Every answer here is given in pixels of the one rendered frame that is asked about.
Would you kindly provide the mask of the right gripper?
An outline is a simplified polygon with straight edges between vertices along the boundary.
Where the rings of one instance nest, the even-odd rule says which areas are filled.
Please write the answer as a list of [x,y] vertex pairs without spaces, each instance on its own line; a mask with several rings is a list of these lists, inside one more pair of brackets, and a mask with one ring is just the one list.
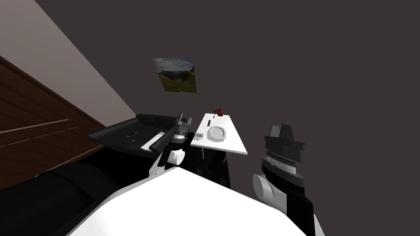
[[305,144],[293,139],[291,125],[272,125],[269,136],[265,136],[265,148],[279,156],[301,156],[301,152],[306,148]]

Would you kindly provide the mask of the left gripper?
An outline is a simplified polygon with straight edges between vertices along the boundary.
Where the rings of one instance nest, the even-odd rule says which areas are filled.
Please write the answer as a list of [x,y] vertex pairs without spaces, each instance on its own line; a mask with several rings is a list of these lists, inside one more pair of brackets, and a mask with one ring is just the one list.
[[177,124],[174,126],[175,133],[173,138],[185,138],[189,134],[192,118],[189,118],[187,123],[182,122],[183,113],[177,116]]

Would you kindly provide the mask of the white plate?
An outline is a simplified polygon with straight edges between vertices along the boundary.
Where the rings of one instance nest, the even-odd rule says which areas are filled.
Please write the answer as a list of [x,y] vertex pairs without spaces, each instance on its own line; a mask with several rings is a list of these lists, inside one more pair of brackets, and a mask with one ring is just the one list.
[[223,142],[226,139],[226,131],[221,126],[210,126],[207,139],[213,142]]

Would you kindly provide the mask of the landscape picture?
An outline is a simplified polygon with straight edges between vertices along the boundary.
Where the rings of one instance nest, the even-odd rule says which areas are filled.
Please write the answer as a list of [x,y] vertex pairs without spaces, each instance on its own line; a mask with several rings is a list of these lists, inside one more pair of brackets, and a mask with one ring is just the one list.
[[197,92],[194,58],[154,58],[152,61],[166,92]]

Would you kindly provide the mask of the white table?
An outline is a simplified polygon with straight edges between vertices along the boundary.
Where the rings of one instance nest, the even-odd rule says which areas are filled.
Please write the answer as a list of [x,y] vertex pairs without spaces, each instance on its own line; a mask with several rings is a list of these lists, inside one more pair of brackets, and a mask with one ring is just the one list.
[[[207,126],[209,120],[211,120],[210,126],[221,126],[225,129],[226,139],[223,142],[213,142],[207,139],[207,132],[210,127]],[[219,117],[214,114],[205,113],[196,132],[203,133],[203,138],[199,141],[192,140],[190,144],[192,147],[247,155],[244,144],[229,115]]]

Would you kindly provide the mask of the black sofa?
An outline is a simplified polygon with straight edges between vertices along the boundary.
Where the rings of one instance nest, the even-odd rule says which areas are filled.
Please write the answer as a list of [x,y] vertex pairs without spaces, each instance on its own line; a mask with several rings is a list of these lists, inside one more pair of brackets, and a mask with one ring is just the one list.
[[156,159],[158,155],[142,146],[160,132],[168,132],[176,119],[176,116],[137,114],[135,118],[90,132],[86,136],[118,152]]

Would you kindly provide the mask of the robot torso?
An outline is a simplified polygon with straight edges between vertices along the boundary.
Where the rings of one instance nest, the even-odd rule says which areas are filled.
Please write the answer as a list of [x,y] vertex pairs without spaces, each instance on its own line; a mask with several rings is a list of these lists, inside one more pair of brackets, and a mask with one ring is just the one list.
[[282,212],[174,167],[122,188],[68,236],[305,236]]

